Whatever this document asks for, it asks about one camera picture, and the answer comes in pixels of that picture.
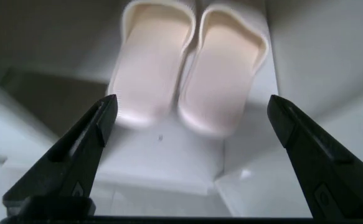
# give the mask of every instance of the slide sandal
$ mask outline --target slide sandal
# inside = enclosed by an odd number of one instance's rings
[[[217,138],[236,130],[269,39],[265,16],[254,7],[231,1],[208,6],[200,22],[197,55],[178,102],[188,127]]]
[[[125,7],[122,46],[107,89],[118,97],[117,124],[145,128],[170,112],[195,28],[194,1],[136,0]]]

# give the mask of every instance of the white surface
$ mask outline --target white surface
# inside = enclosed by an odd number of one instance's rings
[[[216,184],[234,217],[311,217],[282,147],[256,157]]]
[[[144,131],[115,127],[97,179],[205,195],[223,162],[223,141],[194,134],[172,113]]]
[[[268,52],[268,26],[263,14],[251,13],[256,11],[224,2],[202,14],[197,55],[178,102],[180,117],[198,133],[225,138],[240,123],[253,77]]]
[[[123,27],[128,25],[130,33],[123,34],[126,40],[107,90],[118,98],[117,124],[143,129],[169,114],[185,51],[194,36],[194,15],[176,1],[163,5],[134,1],[126,7]]]
[[[0,168],[0,220],[6,216],[2,195],[22,177],[25,169],[14,164]],[[229,217],[230,213],[219,195],[198,196],[113,185],[95,181],[90,194],[96,205],[95,215],[166,216],[166,217]]]

